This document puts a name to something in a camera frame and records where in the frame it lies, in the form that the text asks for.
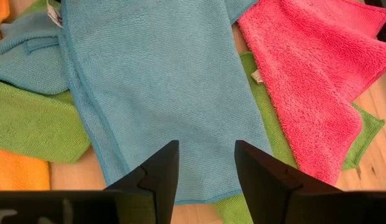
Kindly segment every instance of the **green microfiber cloth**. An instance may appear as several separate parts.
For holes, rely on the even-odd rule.
[[[55,0],[49,0],[49,4],[53,6],[55,9],[60,8],[60,3],[56,2]],[[32,3],[27,9],[23,11],[20,16],[27,15],[28,13],[35,12],[35,11],[40,11],[40,10],[46,10],[46,0],[37,0],[36,2]]]
[[[71,163],[89,145],[69,91],[42,96],[0,82],[0,149]]]
[[[250,76],[257,70],[254,56],[252,53],[246,52],[241,54],[240,58],[247,74],[250,89],[256,100],[257,106],[260,109],[270,146],[273,150],[273,156],[282,162],[297,168],[295,158],[293,157],[291,148],[284,136],[265,85],[257,84]],[[360,112],[363,124],[360,135],[358,135],[347,153],[342,168],[344,170],[358,167],[361,157],[368,148],[368,145],[385,124],[385,121],[373,117],[371,114],[360,109],[357,105],[353,104],[353,107]],[[252,223],[243,195],[220,200],[214,203],[214,206],[225,224]]]

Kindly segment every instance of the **blue microfiber cloth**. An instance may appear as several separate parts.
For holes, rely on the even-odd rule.
[[[209,203],[241,193],[235,140],[271,154],[231,30],[254,1],[228,2],[62,1],[67,82],[107,184],[176,139],[176,203]]]
[[[62,73],[58,27],[45,11],[1,25],[1,34],[0,80],[45,95],[68,89]]]

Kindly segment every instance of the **pile of cloths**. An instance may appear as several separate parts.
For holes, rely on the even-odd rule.
[[[44,0],[0,27],[0,190],[48,189],[47,161],[76,162],[90,144],[109,185],[176,139],[176,203],[216,202],[225,223],[248,223],[235,140],[334,184],[384,125],[352,101],[386,71],[386,43],[374,39],[386,9],[347,0],[51,4],[61,27]],[[235,49],[237,20],[252,53]]]

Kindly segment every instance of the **wooden floor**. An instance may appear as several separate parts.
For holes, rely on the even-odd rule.
[[[11,0],[12,18],[32,2],[34,0]],[[233,33],[237,51],[245,52],[246,44],[235,25]],[[386,74],[355,102],[372,115],[386,120]],[[53,189],[104,188],[103,176],[91,149],[76,164],[52,164],[51,179]],[[359,168],[341,172],[336,186],[343,190],[386,190],[386,125],[373,140]],[[172,223],[220,224],[223,222],[211,205],[184,205],[175,207]]]

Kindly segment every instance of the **pink microfiber cloth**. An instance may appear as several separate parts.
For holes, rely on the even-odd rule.
[[[362,121],[352,101],[386,71],[386,9],[260,0],[238,20],[300,170],[334,184]]]

